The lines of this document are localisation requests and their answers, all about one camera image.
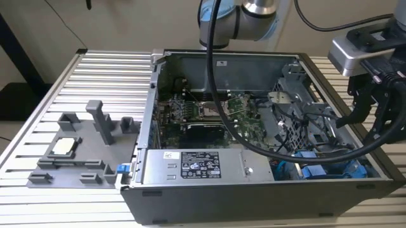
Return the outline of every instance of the aluminum extrusion table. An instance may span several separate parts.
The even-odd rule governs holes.
[[[311,58],[320,72],[351,105],[347,78],[324,57]],[[28,189],[27,178],[59,130],[61,112],[75,111],[81,120],[89,99],[101,100],[103,111],[119,120],[142,120],[151,76],[151,53],[88,51],[76,54],[44,100],[0,156],[0,225],[20,228],[142,227],[135,221],[117,190]],[[374,116],[365,123],[371,128]],[[385,145],[406,175],[406,145]],[[383,199],[370,199],[338,219],[298,219],[183,224],[183,227],[406,227],[406,188]]]

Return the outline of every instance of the motherboard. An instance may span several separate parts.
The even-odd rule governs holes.
[[[276,146],[267,136],[255,97],[247,92],[226,92],[222,106],[239,135],[263,149]],[[199,101],[199,93],[184,91],[159,102],[160,142],[168,149],[242,148],[222,123],[215,103]]]

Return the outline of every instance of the power supply label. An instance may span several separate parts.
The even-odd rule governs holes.
[[[222,178],[218,152],[182,152],[182,178]]]

